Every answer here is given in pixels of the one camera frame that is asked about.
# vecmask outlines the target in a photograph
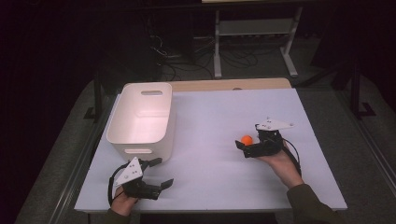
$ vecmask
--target white table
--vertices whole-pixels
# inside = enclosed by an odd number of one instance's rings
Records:
[[[141,200],[140,213],[274,212],[290,209],[286,192],[271,168],[245,159],[234,140],[267,117],[294,123],[282,130],[298,149],[304,181],[332,209],[347,205],[336,185],[295,89],[174,92],[177,124],[169,161],[148,168],[144,179],[159,184],[174,178],[157,201]],[[105,212],[108,179],[126,161],[106,140],[106,129],[78,196],[75,209]]]

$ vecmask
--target small orange ball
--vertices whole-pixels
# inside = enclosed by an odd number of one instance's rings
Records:
[[[241,142],[245,144],[245,146],[249,146],[253,144],[253,139],[249,135],[244,135],[241,138]]]

